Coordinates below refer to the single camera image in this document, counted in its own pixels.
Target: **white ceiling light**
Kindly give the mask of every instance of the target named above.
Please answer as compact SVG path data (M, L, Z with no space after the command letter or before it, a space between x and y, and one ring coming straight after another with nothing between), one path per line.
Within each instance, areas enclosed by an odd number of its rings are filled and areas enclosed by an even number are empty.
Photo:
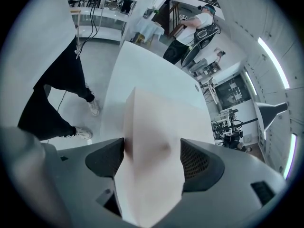
M265 50L265 52L268 54L268 56L270 57L270 59L272 60L272 62L274 63L274 65L275 65L275 67L277 69L277 72L279 73L279 75L281 77L281 80L283 82L284 88L288 89L289 88L289 83L288 83L287 78L286 78L286 76L284 74L284 71L283 71L280 63L276 59L275 55L272 53L272 51L270 50L270 48L266 45L266 43L261 38L259 38L257 41L262 46L262 48Z
M289 155L288 155L288 160L287 160L287 164L285 167L285 171L283 174L284 179L287 178L290 168L291 168L291 164L293 162L293 158L294 158L294 154L295 154L295 145L296 145L296 135L293 133L293 134L291 134L290 150L289 150Z
M252 83L251 78L249 77L247 71L245 72L245 74L246 74L246 76L247 76L247 78L248 78L248 80L249 80L249 82L250 82L250 84L251 84L251 87L252 87L252 89L253 89L255 95L257 95L256 89L255 89L255 87L253 86L253 83Z

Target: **man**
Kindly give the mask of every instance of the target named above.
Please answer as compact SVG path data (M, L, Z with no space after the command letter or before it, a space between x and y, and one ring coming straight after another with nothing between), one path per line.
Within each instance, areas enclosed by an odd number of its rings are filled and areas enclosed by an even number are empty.
M206 49L203 50L202 54L195 57L195 59L192 62L192 66L190 66L189 68L189 71L193 73L197 70L200 70L201 68L208 66L213 62L219 64L222 56L224 56L225 54L226 53L223 50L219 49L218 47L212 50L212 47L209 47L209 45L207 45Z
M187 26L182 33L169 45L163 58L172 64L176 64L186 53L189 46L194 44L194 33L196 29L202 29L213 23L215 8L212 5L205 5L202 13L190 18L181 20L180 24Z
M85 84L67 0L31 0L26 5L7 37L1 69L6 76L0 86L6 87L0 92L0 116L6 126L18 124L40 140L92 137L91 132L62 119L44 91L47 84L75 93L88 102L93 115L99 114Z
M238 150L242 152L250 152L251 148L246 148L242 142L240 142L240 138L243 137L243 131L234 132L232 135L225 135L223 146L226 148L230 148L233 150Z
M133 3L132 0L123 0L123 6L121 12L128 14L130 12L132 3Z

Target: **white t-shirt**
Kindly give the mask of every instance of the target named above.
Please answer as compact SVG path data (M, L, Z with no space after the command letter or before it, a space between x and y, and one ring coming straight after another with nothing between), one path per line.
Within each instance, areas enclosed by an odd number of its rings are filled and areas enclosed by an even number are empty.
M30 0L0 53L0 122L17 126L33 87L76 35L67 0Z
M195 16L201 21L200 28L204 28L213 23L213 17L208 13L201 13ZM194 27L188 26L182 33L176 38L180 43L190 46L194 41L194 33L196 29Z
M214 51L216 47L213 47L211 44L208 44L205 48L203 48L198 55L194 58L194 62L198 63L203 58L207 60L208 65L216 61L219 56L217 55L219 51Z

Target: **black pants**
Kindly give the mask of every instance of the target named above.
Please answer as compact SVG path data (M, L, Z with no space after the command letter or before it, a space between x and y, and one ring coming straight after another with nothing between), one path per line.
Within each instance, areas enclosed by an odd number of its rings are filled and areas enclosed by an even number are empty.
M188 46L180 43L178 40L175 39L169 45L162 58L166 59L172 64L176 64L179 60L181 60L182 56L186 53L188 48Z
M122 9L121 12L126 12L129 13L131 10L131 5L132 5L133 1L130 0L123 0L123 5L122 5Z
M40 140L75 134L75 127L63 120L48 102L44 85L75 93L87 102L94 100L94 95L86 87L80 57L77 56L76 38L36 83L18 124L19 128L34 134Z

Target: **lamp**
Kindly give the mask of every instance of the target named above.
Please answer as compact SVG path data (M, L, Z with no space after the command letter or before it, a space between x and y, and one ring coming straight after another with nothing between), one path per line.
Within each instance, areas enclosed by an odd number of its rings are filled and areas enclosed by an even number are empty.
M288 109L287 103L271 105L261 102L254 102L254 106L257 120L263 133L269 128L278 114L283 113Z

